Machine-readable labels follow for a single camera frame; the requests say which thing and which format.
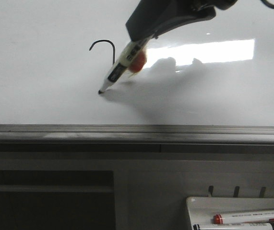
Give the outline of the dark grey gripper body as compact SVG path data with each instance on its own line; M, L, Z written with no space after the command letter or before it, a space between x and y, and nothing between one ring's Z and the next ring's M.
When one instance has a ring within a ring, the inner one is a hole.
M174 0L159 18L155 37L184 25L208 21L216 16L213 5L203 0Z

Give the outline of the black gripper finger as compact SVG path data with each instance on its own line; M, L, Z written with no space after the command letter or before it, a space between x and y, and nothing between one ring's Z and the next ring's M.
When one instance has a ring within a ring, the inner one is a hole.
M142 0L126 22L131 41L153 35L168 19L175 15L176 0Z

